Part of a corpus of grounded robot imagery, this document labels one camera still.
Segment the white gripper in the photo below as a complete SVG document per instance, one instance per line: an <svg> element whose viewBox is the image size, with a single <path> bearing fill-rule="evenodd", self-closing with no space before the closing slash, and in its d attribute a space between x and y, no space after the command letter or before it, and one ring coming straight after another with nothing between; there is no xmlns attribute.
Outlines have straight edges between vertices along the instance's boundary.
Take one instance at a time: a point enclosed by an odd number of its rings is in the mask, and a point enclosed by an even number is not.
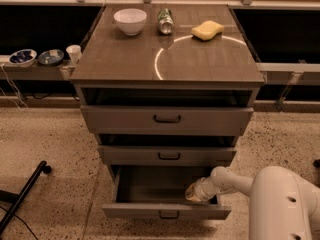
<svg viewBox="0 0 320 240"><path fill-rule="evenodd" d="M212 199L219 192L210 177L200 178L192 183L185 191L185 199L191 202L205 202Z"/></svg>

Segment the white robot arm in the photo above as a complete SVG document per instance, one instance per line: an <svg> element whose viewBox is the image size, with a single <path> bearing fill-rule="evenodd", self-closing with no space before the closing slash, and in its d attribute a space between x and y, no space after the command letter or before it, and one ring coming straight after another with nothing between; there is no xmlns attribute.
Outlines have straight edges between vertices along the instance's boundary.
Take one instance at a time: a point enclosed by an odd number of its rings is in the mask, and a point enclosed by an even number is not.
<svg viewBox="0 0 320 240"><path fill-rule="evenodd" d="M253 178L225 167L192 183L185 198L204 202L240 192L249 198L249 240L312 240L320 227L320 188L293 171L268 166Z"/></svg>

